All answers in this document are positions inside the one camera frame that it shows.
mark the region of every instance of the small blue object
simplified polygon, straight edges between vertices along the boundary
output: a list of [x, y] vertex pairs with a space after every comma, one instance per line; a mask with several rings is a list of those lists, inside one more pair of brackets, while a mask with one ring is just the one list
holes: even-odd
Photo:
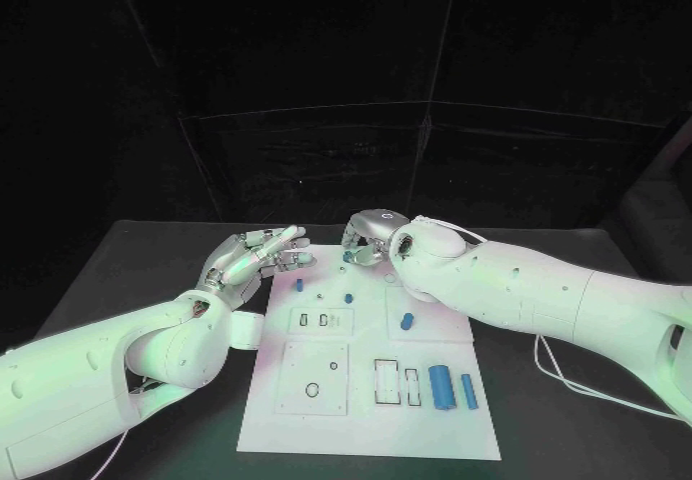
[[472, 392], [471, 376], [466, 373], [461, 375], [461, 383], [464, 384], [465, 403], [468, 404], [468, 410], [475, 410], [478, 408], [478, 404], [475, 402], [475, 393]]
[[436, 410], [449, 410], [456, 408], [453, 390], [451, 389], [449, 369], [446, 365], [435, 365], [433, 367], [429, 367], [428, 374]]
[[413, 324], [413, 314], [406, 313], [403, 315], [403, 320], [400, 321], [400, 329], [407, 330], [412, 324]]

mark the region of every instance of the white cable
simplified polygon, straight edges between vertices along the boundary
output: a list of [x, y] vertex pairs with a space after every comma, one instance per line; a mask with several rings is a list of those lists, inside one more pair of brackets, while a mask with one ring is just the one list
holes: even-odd
[[115, 445], [115, 449], [112, 450], [112, 453], [110, 453], [110, 456], [107, 457], [107, 460], [105, 461], [103, 463], [103, 466], [97, 469], [97, 472], [93, 474], [93, 476], [90, 477], [90, 480], [96, 480], [96, 477], [100, 475], [102, 471], [105, 470], [105, 467], [107, 466], [107, 464], [110, 463], [110, 460], [112, 460], [112, 457], [115, 456], [115, 454], [118, 453], [118, 450], [119, 450], [119, 446], [122, 445], [122, 440], [125, 439], [125, 435], [126, 435], [126, 432], [129, 430], [125, 430], [122, 432], [122, 436], [119, 437], [119, 442], [118, 444]]
[[469, 232], [465, 228], [458, 227], [452, 223], [448, 223], [442, 220], [435, 220], [433, 218], [423, 217], [422, 215], [417, 215], [415, 217], [415, 220], [423, 221], [423, 222], [432, 222], [440, 225], [442, 227], [451, 228], [452, 230], [456, 230], [459, 232], [466, 233], [475, 240], [478, 240], [481, 243], [487, 242], [487, 239], [484, 239], [477, 233]]
[[[550, 357], [550, 361], [552, 361], [552, 365], [554, 367], [554, 371], [557, 372], [557, 375], [554, 375], [552, 372], [549, 372], [540, 365], [540, 362], [537, 361], [537, 340], [540, 339], [540, 341], [543, 342], [543, 346], [544, 346], [544, 350], [547, 351], [547, 355]], [[564, 386], [569, 388], [569, 390], [572, 390], [573, 392], [579, 393], [580, 395], [588, 395], [589, 397], [593, 397], [593, 398], [599, 398], [601, 400], [609, 400], [611, 402], [613, 403], [619, 403], [621, 405], [624, 405], [625, 407], [629, 407], [635, 410], [639, 410], [645, 413], [650, 413], [651, 415], [658, 415], [660, 417], [664, 417], [664, 418], [670, 418], [673, 420], [680, 420], [683, 421], [683, 419], [671, 414], [671, 413], [665, 413], [665, 412], [661, 412], [658, 410], [654, 410], [652, 408], [647, 408], [647, 407], [642, 407], [641, 405], [637, 405], [635, 403], [631, 403], [631, 402], [626, 402], [625, 400], [621, 400], [619, 398], [615, 398], [615, 397], [611, 397], [609, 395], [605, 395], [603, 393], [598, 392], [596, 390], [593, 390], [592, 388], [588, 388], [585, 387], [583, 385], [580, 385], [579, 383], [576, 382], [572, 382], [570, 380], [567, 380], [563, 375], [562, 375], [562, 371], [559, 370], [559, 365], [557, 365], [557, 361], [554, 360], [554, 356], [552, 355], [552, 350], [550, 350], [550, 347], [547, 345], [547, 342], [543, 338], [541, 335], [536, 335], [536, 340], [534, 340], [534, 343], [533, 343], [533, 361], [536, 362], [536, 367], [537, 369], [547, 375], [550, 376], [552, 378], [554, 378], [556, 380], [559, 380]]]

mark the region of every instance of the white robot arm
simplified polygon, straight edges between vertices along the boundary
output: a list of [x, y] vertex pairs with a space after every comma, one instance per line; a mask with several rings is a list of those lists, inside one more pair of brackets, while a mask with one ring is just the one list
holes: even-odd
[[[253, 350], [262, 316], [233, 310], [275, 271], [314, 264], [302, 227], [233, 235], [172, 301], [69, 330], [0, 357], [0, 479], [61, 465], [206, 385], [227, 348]], [[125, 368], [151, 379], [129, 391]]]
[[[425, 217], [409, 222], [389, 210], [364, 210], [345, 227], [344, 260], [367, 266], [389, 259], [416, 299], [608, 357], [692, 425], [692, 287], [598, 272], [471, 232], [479, 243], [466, 244], [453, 229]], [[360, 237], [366, 247], [357, 247]], [[684, 330], [673, 348], [675, 326]]]

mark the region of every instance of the white paper sheet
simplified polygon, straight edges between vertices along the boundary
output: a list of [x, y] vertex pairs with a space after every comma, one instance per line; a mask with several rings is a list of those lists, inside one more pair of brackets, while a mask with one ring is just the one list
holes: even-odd
[[[273, 278], [237, 451], [500, 460], [468, 319], [407, 296], [387, 263], [348, 265], [335, 245], [306, 250], [317, 265]], [[413, 324], [402, 330], [406, 312]], [[389, 366], [379, 382], [391, 401], [390, 389], [399, 389], [399, 404], [376, 403], [376, 360], [396, 361], [397, 382]], [[451, 410], [433, 408], [432, 365], [449, 368]], [[412, 369], [416, 382], [406, 378]], [[409, 401], [409, 391], [419, 401]]]

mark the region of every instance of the black table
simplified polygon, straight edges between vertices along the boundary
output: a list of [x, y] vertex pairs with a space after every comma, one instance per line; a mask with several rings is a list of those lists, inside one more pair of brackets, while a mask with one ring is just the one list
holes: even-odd
[[[231, 233], [279, 226], [116, 222], [37, 338], [172, 299], [194, 286], [206, 256]], [[306, 226], [312, 243], [337, 244], [341, 231], [342, 225]], [[475, 231], [585, 267], [635, 275], [601, 230]], [[269, 286], [266, 280], [244, 310], [263, 313]], [[570, 392], [533, 365], [531, 336], [475, 321], [471, 328], [501, 462], [236, 452], [255, 352], [230, 349], [213, 382], [129, 431], [99, 478], [690, 478], [692, 430], [681, 422]], [[550, 345], [567, 378], [664, 409], [613, 362], [557, 340]], [[113, 445], [34, 478], [90, 478]]]

